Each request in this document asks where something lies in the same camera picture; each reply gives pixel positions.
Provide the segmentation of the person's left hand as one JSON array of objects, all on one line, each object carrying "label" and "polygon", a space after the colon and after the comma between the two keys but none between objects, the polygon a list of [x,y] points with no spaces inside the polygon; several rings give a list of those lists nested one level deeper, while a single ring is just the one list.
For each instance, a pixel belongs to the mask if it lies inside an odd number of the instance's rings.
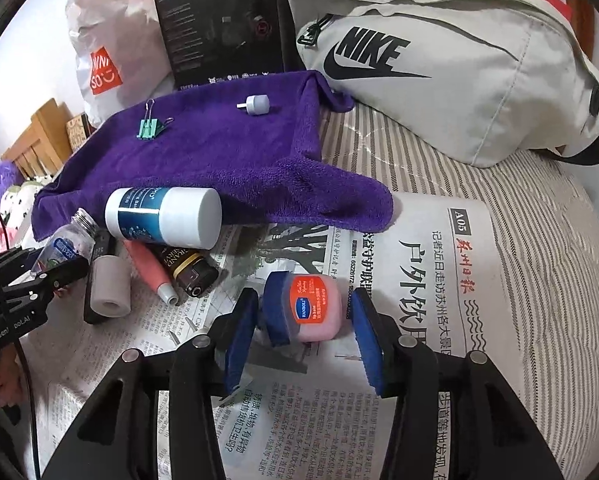
[{"label": "person's left hand", "polygon": [[17,352],[10,344],[0,351],[0,408],[22,402],[22,370],[17,362]]}]

